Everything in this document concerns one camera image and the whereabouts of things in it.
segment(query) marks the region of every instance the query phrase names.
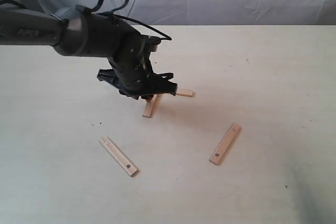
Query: wooden stick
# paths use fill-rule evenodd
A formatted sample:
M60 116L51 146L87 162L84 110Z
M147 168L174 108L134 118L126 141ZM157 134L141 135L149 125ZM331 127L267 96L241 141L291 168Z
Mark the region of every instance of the wooden stick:
M138 171L137 167L121 152L121 150L107 137L102 137L99 143L111 154L119 165L132 177Z
M152 111L155 105L155 102L158 98L158 95L154 95L152 101L146 103L145 111L143 112L142 117L144 118L151 118L152 117Z
M214 163L215 165L220 164L222 157L230 146L230 143L235 139L241 129L242 127L236 123L231 126L231 128L228 130L228 132L210 157L210 162Z
M185 90L185 89L178 89L176 95L180 95L182 97L193 97L194 91L192 90Z

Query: wooden block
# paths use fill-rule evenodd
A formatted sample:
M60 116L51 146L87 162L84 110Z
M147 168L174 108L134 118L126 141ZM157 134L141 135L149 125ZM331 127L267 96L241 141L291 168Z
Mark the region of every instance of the wooden block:
M220 164L220 161L225 152L228 150L230 143L235 139L236 136L238 136L238 133L241 131L241 129L242 127L236 123L231 126L223 140L219 143L218 147L210 157L210 162L214 163L215 165Z
M137 167L121 152L121 150L107 137L102 137L99 143L111 154L119 165L132 177L138 171Z
M194 91L192 90L185 90L185 89L178 89L176 95L180 95L182 97L193 97Z
M159 95L154 95L152 101L146 103L145 111L143 112L142 117L144 118L151 118L152 117L152 111L155 105L155 102L157 101Z

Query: small wooden block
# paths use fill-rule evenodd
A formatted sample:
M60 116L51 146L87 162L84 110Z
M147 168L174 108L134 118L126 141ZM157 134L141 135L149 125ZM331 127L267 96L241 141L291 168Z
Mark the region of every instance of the small wooden block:
M230 146L230 143L233 141L233 139L235 139L241 129L242 127L236 123L231 126L231 128L224 136L223 140L219 143L218 147L210 157L210 162L214 163L215 165L220 164L220 161L227 151L228 147Z
M142 117L144 118L151 118L152 117L152 111L155 105L155 102L158 98L158 95L154 95L152 101L146 103L145 111L143 112Z
M121 152L121 150L107 137L102 137L99 143L111 154L119 165L132 177L138 171L137 167Z
M176 92L176 95L180 95L182 97L193 97L194 96L194 91L178 89L177 92Z

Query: black robotic arm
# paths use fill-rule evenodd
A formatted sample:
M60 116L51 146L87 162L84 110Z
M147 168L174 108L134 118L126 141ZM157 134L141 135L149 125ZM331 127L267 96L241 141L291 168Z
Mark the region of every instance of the black robotic arm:
M0 1L0 45L48 45L63 56L104 57L112 69L99 70L97 78L119 89L120 94L151 100L154 94L176 95L173 73L156 74L149 60L161 40L171 40L164 33L137 20L115 15L125 3L105 13L96 14L104 0L94 8L77 5L55 14L28 10L11 0ZM144 25L164 36L140 34L124 19Z

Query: white table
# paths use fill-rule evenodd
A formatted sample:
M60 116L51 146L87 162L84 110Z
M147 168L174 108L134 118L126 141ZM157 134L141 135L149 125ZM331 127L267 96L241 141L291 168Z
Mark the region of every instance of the white table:
M152 119L96 79L106 59L0 46L0 223L336 223L336 27L159 28L154 70L196 97Z

